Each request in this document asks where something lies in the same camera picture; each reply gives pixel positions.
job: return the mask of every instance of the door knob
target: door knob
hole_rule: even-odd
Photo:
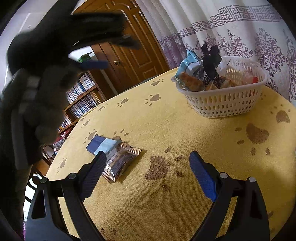
[[[120,64],[120,62],[119,62],[118,60],[115,60],[115,61],[113,62],[113,64],[114,64],[115,66],[117,66],[117,65]]]

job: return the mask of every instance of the curtain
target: curtain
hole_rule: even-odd
[[[267,86],[296,105],[296,41],[266,0],[136,0],[170,68],[186,49],[217,45],[221,56],[257,61],[268,72]]]

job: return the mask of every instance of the yellow tablecloth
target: yellow tablecloth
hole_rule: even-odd
[[[189,167],[197,150],[232,178],[254,176],[261,188],[273,238],[295,203],[296,109],[268,87],[255,108],[233,117],[197,114],[171,77],[175,70],[126,91],[81,118],[50,166],[50,180],[77,172],[93,155],[95,134],[120,136],[142,149],[117,183],[100,178],[85,207],[105,239],[190,240],[211,206]],[[69,231],[77,235],[64,200]],[[226,232],[229,212],[219,235]]]

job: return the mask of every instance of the food packet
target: food packet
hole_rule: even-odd
[[[216,71],[219,74],[219,76],[225,76],[227,69],[232,68],[232,66],[229,63],[230,63],[230,60],[228,62],[226,62],[226,61],[220,62],[220,64],[216,68]]]
[[[86,149],[93,155],[97,155],[100,151],[106,154],[107,165],[102,176],[109,183],[115,183],[131,161],[141,152],[141,149],[130,147],[120,139],[113,140],[99,135],[94,136]]]
[[[212,80],[206,87],[205,90],[216,90],[218,89],[215,85],[214,85],[214,81]]]
[[[203,78],[202,60],[193,51],[187,50],[187,57],[181,62],[175,77],[179,78],[182,72]]]
[[[222,81],[220,89],[243,85],[243,82],[240,80],[231,80],[226,77],[220,77],[220,79]]]
[[[182,72],[179,75],[179,79],[185,84],[189,91],[203,91],[205,86],[202,80],[190,76],[189,74]]]
[[[141,149],[130,147],[121,142],[111,152],[114,153],[107,161],[107,165],[102,172],[102,176],[109,182],[115,183],[130,163],[141,153]]]
[[[207,48],[207,44],[204,43],[202,46],[202,60],[203,60],[203,67],[205,70],[206,75],[204,76],[203,82],[205,86],[208,86],[209,83],[213,80],[214,85],[216,87],[220,87],[220,79],[219,74],[216,71],[216,68],[220,64],[222,58],[219,55],[219,49],[217,45],[214,45],[211,47],[211,50],[209,51]]]
[[[258,78],[254,76],[250,67],[248,67],[247,70],[244,71],[243,76],[244,76],[244,80],[243,80],[244,85],[255,84],[258,82]]]

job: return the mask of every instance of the white wall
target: white wall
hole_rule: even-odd
[[[76,8],[86,0],[80,0]],[[47,11],[57,2],[57,0],[27,0],[12,17],[2,35],[0,36],[0,91],[10,81],[11,74],[7,67],[7,49],[13,38],[21,31],[30,30],[38,25]],[[81,55],[92,52],[90,47],[86,47],[71,53],[72,59],[79,59]]]

